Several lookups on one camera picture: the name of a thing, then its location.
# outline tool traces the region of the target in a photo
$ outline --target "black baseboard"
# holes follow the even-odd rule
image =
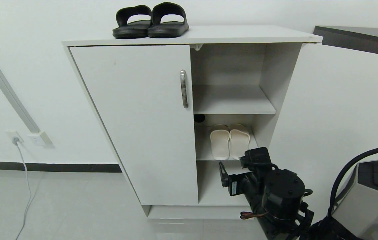
[[[122,173],[118,164],[44,164],[26,163],[28,171],[70,173]],[[24,171],[23,163],[0,162],[0,170]]]

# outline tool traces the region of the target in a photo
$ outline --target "white floor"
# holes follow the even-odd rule
[[[29,182],[19,240],[262,240],[256,220],[147,220],[122,173],[29,172]],[[0,240],[15,240],[28,197],[23,171],[0,170]]]

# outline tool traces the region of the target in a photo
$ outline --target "slipper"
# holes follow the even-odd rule
[[[180,15],[183,17],[183,22],[172,21],[161,23],[161,19],[165,15]],[[160,3],[152,10],[152,23],[148,29],[148,36],[150,38],[176,38],[180,37],[189,29],[189,24],[186,20],[186,13],[183,8],[175,3]]]
[[[152,11],[145,5],[119,9],[116,12],[118,27],[112,30],[114,38],[146,38],[148,36],[148,28],[152,25],[152,21],[140,20],[127,23],[128,19],[134,15],[148,15],[152,18]]]
[[[235,123],[230,125],[230,156],[233,159],[239,160],[245,155],[248,150],[248,143],[250,142],[250,134],[248,129],[241,124]]]
[[[218,124],[211,128],[211,153],[215,160],[229,158],[229,131],[226,125]]]

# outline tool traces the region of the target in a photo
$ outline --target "white slipper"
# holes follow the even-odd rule
[[[226,125],[218,124],[211,128],[211,153],[215,160],[229,158],[229,130]]]
[[[248,150],[250,134],[248,129],[241,124],[235,123],[230,125],[230,156],[239,160]]]

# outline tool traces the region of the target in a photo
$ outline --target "gray furniture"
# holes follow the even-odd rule
[[[323,45],[378,54],[378,28],[315,26],[314,34],[324,37]]]

